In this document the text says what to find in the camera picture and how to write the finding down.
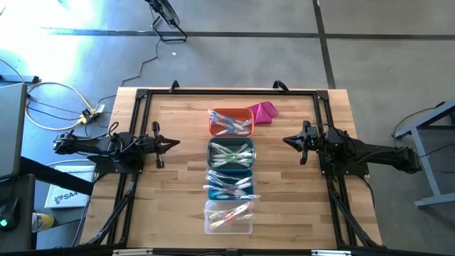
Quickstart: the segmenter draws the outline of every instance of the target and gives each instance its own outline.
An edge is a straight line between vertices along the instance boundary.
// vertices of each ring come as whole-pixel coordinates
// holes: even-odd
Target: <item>yellow object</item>
[[[48,230],[54,225],[54,217],[42,214],[42,213],[33,213],[31,230],[36,233],[38,231]]]

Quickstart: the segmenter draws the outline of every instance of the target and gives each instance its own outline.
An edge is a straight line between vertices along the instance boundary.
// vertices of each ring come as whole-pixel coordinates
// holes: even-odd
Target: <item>yellow cable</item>
[[[82,95],[80,94],[80,92],[78,92],[78,91],[77,91],[73,86],[71,86],[71,85],[66,85],[66,84],[62,84],[62,83],[59,83],[59,82],[39,82],[39,83],[37,83],[37,84],[35,84],[35,85],[29,86],[27,90],[28,90],[28,92],[31,92],[35,87],[38,87],[39,85],[49,85],[49,84],[51,84],[51,85],[62,85],[62,86],[65,86],[65,87],[70,88],[71,90],[75,91],[75,92],[82,98],[82,100],[85,102],[85,104],[86,104],[87,107],[89,108],[90,112],[91,112],[91,113],[94,113],[94,112],[95,112],[95,110],[93,109],[93,107],[90,106],[90,104],[89,104],[88,101],[84,98],[84,96],[82,96]],[[72,129],[72,128],[76,127],[78,124],[82,124],[82,123],[83,123],[83,121],[81,120],[82,118],[81,118],[81,119],[79,119],[75,124],[73,124],[72,126],[69,126],[69,127],[63,127],[63,128],[46,127],[46,126],[44,126],[44,125],[41,125],[41,124],[37,123],[35,120],[33,120],[33,119],[30,117],[30,115],[28,114],[28,108],[27,108],[28,103],[27,103],[27,105],[26,105],[26,117],[30,120],[30,122],[34,123],[36,126],[41,127],[41,128],[43,128],[43,129],[48,129],[48,130],[51,130],[51,131],[64,131],[64,130],[67,130],[67,129]]]

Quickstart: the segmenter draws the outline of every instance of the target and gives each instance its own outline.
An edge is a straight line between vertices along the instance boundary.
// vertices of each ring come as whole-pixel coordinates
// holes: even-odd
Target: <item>gray floor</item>
[[[0,30],[7,35],[0,42],[0,58],[22,73],[74,85],[93,105],[114,94],[123,79],[136,75],[141,63],[154,56],[155,37],[49,36],[36,28],[149,31],[151,17],[142,0],[61,0],[32,2],[26,8],[17,2],[0,16]],[[170,2],[188,31],[317,32],[309,0]],[[319,2],[327,33],[455,33],[455,2],[450,0]],[[455,97],[453,41],[329,40],[328,49],[336,87],[348,90],[358,136],[365,142],[392,145],[390,134],[403,117]],[[158,55],[144,66],[140,79],[125,86],[170,86],[178,80],[188,87],[270,87],[280,79],[289,87],[327,88],[321,47],[313,38],[197,37],[184,44],[161,43]],[[0,66],[0,72],[6,70]],[[64,102],[68,109],[84,107],[74,93],[59,87],[38,88],[32,94],[42,102]],[[112,101],[106,104],[109,108]],[[65,112],[54,113],[68,117]],[[68,124],[32,115],[54,127]],[[89,127],[91,135],[102,130]],[[55,155],[50,142],[56,135],[26,121],[23,155],[44,164],[79,158]],[[403,143],[412,145],[409,140]],[[451,166],[440,164],[435,171]],[[414,201],[431,195],[423,173],[407,175],[380,165],[370,169],[384,244],[454,255],[455,203],[417,210]],[[442,180],[450,191],[453,178]],[[47,194],[45,184],[36,190],[37,195]],[[76,225],[40,233],[38,247],[68,246]]]

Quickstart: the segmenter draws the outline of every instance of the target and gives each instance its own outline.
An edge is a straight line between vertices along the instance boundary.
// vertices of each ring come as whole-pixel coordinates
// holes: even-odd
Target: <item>clear plastic bin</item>
[[[253,231],[253,218],[247,220],[236,220],[232,223],[221,225],[215,229],[210,229],[210,225],[219,221],[220,219],[211,220],[210,214],[207,210],[220,211],[230,210],[241,206],[244,203],[249,202],[248,200],[236,200],[236,201],[212,201],[209,200],[205,203],[205,232],[209,235],[249,235]],[[252,207],[249,207],[242,215],[252,214]]]

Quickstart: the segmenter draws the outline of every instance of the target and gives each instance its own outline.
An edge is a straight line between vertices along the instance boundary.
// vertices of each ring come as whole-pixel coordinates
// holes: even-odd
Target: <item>plastic container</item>
[[[227,117],[232,117],[238,119],[240,121],[247,121],[251,120],[251,124],[245,126],[246,128],[250,129],[250,133],[248,135],[235,135],[235,134],[222,134],[216,135],[218,132],[223,131],[225,128],[219,124],[212,124],[211,120],[208,121],[208,130],[210,133],[215,137],[250,137],[255,130],[255,118],[253,112],[247,108],[215,108],[213,111],[223,114]]]
[[[242,204],[248,202],[248,200],[238,200],[238,201],[212,201],[209,200],[205,203],[205,210],[230,210],[236,207],[241,206]],[[252,207],[248,208],[245,213],[252,214]],[[249,235],[253,231],[253,219],[249,218],[247,220],[237,220],[233,223],[222,225],[216,229],[211,230],[209,227],[214,222],[219,221],[211,220],[209,214],[205,212],[205,233],[209,235]]]
[[[251,172],[251,170],[246,170],[246,171],[236,171],[236,170],[232,170],[232,171],[220,171],[220,173],[226,175],[226,176],[233,176],[233,177],[236,177],[236,178],[247,178],[247,177],[251,177],[253,176],[253,173]],[[234,184],[236,181],[235,180],[232,180],[232,179],[229,179],[229,178],[219,178],[221,181],[223,182],[226,182],[228,184]],[[217,186],[217,187],[220,187],[218,184],[216,183],[213,183],[212,181],[209,181],[208,182],[208,185],[211,185],[211,186]],[[244,188],[242,189],[247,195],[252,195],[254,194],[254,185],[251,185],[247,188]],[[232,200],[236,200],[238,201],[239,199],[219,199],[219,198],[216,198],[216,196],[214,196],[214,193],[216,193],[218,191],[216,190],[213,190],[213,189],[209,189],[208,190],[208,199],[210,200],[223,200],[223,201],[232,201]]]
[[[237,163],[227,163],[219,167],[212,167],[210,164],[210,160],[212,159],[212,155],[214,154],[212,148],[210,147],[210,143],[215,142],[222,146],[226,146],[231,150],[236,150],[240,148],[243,144],[247,143],[253,149],[253,153],[255,153],[255,144],[250,138],[245,137],[215,137],[208,141],[208,149],[207,149],[207,165],[208,168],[214,171],[247,171],[250,170],[255,165],[255,158],[251,163],[251,166],[244,166],[242,164]]]

